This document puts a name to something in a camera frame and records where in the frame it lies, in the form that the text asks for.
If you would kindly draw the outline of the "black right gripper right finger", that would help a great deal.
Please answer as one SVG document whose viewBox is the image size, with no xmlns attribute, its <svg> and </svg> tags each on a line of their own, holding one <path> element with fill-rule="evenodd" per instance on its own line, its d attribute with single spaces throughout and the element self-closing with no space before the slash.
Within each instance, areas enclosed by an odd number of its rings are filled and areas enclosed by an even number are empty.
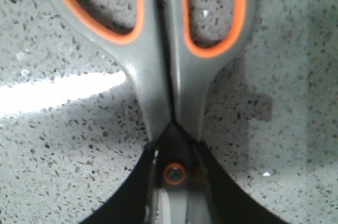
<svg viewBox="0 0 338 224">
<path fill-rule="evenodd" d="M 194 143 L 215 223 L 285 223 L 256 202 L 223 169 L 205 142 Z"/>
</svg>

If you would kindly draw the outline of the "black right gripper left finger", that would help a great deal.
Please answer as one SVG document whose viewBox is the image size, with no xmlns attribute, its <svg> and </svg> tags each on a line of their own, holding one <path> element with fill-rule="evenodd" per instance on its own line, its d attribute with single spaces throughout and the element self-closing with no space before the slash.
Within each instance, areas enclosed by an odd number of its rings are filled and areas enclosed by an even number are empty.
<svg viewBox="0 0 338 224">
<path fill-rule="evenodd" d="M 151 214 L 153 160 L 157 147 L 148 144 L 131 174 L 118 190 L 82 223 L 147 223 Z"/>
</svg>

